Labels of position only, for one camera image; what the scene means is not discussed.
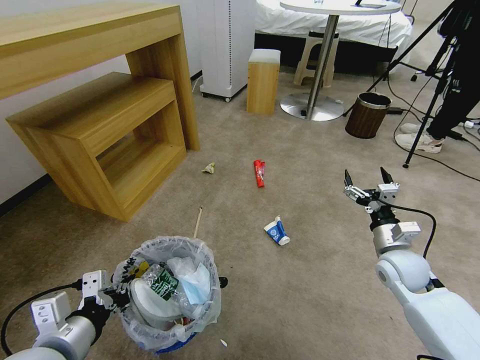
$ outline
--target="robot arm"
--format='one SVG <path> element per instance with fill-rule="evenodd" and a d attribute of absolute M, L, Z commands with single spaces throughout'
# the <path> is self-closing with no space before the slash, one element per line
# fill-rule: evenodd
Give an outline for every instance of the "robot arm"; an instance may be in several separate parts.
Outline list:
<path fill-rule="evenodd" d="M 408 250 L 420 227 L 414 221 L 400 222 L 385 204 L 395 201 L 399 184 L 383 168 L 381 172 L 385 183 L 362 190 L 353 186 L 345 170 L 344 188 L 345 194 L 365 206 L 371 217 L 378 278 L 395 295 L 408 323 L 433 356 L 479 359 L 480 315 L 461 296 L 444 287 L 426 259 Z"/>
<path fill-rule="evenodd" d="M 33 348 L 19 351 L 7 360 L 82 360 L 97 339 L 111 313 L 129 302 L 128 294 L 111 288 L 105 270 L 82 277 L 82 299 L 71 312 L 67 293 L 32 302 L 31 312 L 38 329 Z"/>

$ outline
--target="shoe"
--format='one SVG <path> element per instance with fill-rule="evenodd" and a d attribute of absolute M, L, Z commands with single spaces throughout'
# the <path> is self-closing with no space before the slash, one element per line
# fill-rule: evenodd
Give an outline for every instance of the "shoe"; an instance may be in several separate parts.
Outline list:
<path fill-rule="evenodd" d="M 417 133 L 398 134 L 395 136 L 395 140 L 402 148 L 410 150 L 412 148 L 412 145 L 414 144 L 416 137 Z M 431 137 L 428 132 L 424 132 L 418 140 L 416 149 L 423 150 L 427 153 L 438 154 L 442 150 L 442 145 L 444 141 L 444 138 L 441 140 L 436 140 Z"/>
<path fill-rule="evenodd" d="M 426 123 L 425 129 L 429 127 L 430 123 L 431 121 L 429 120 Z M 418 133 L 421 125 L 422 124 L 412 124 L 412 123 L 406 122 L 400 126 L 399 130 L 404 134 Z"/>

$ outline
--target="table leg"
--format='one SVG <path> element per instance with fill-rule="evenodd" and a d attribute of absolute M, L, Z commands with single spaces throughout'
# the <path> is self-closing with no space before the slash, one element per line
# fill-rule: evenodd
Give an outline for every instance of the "table leg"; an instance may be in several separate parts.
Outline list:
<path fill-rule="evenodd" d="M 318 56 L 318 66 L 315 70 L 315 77 L 310 94 L 291 94 L 280 102 L 281 108 L 290 115 L 311 121 L 328 121 L 336 119 L 343 114 L 344 106 L 341 101 L 319 95 L 320 81 L 323 79 L 327 68 L 338 22 L 338 15 L 328 16 L 323 44 Z"/>
<path fill-rule="evenodd" d="M 183 34 L 169 37 L 125 55 L 132 75 L 173 81 L 185 146 L 187 149 L 200 150 Z"/>

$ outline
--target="beige stool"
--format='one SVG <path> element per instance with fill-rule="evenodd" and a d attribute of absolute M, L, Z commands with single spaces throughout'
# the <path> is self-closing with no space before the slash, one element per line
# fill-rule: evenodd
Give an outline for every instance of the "beige stool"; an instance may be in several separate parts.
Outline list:
<path fill-rule="evenodd" d="M 274 113 L 279 70 L 279 50 L 253 50 L 248 60 L 246 110 L 249 113 L 265 115 Z"/>
<path fill-rule="evenodd" d="M 315 69 L 308 69 L 307 66 L 317 67 L 318 61 L 309 61 L 310 52 L 313 47 L 318 44 L 322 44 L 324 41 L 324 34 L 321 32 L 310 31 L 306 37 L 305 47 L 303 48 L 303 54 L 301 55 L 301 60 L 298 62 L 295 71 L 295 77 L 293 78 L 293 83 L 295 85 L 302 85 L 304 78 L 313 78 L 315 77 Z M 326 62 L 325 74 L 321 82 L 322 88 L 329 88 L 332 86 L 332 81 L 334 79 L 334 69 L 335 69 L 335 56 L 337 55 L 337 46 L 339 45 L 339 33 L 335 33 L 333 38 L 333 43 L 331 45 L 330 56 Z"/>

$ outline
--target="small trash bin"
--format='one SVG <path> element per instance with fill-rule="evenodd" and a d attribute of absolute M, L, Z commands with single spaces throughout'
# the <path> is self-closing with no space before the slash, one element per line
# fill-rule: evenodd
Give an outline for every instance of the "small trash bin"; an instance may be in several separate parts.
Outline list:
<path fill-rule="evenodd" d="M 151 264 L 166 262 L 173 257 L 191 257 L 195 266 L 205 265 L 210 273 L 209 299 L 202 305 L 201 316 L 185 326 L 177 326 L 171 330 L 161 330 L 145 324 L 139 319 L 132 307 L 120 313 L 121 322 L 127 335 L 144 350 L 156 354 L 170 352 L 181 348 L 197 333 L 202 332 L 208 324 L 216 323 L 221 309 L 221 290 L 214 254 L 199 239 L 181 236 L 158 236 L 145 241 L 134 250 L 128 260 L 118 264 L 113 274 L 113 287 L 121 285 L 123 275 L 135 262 L 147 261 Z"/>
<path fill-rule="evenodd" d="M 374 138 L 391 103 L 387 96 L 377 92 L 361 93 L 353 105 L 345 131 L 360 139 Z"/>

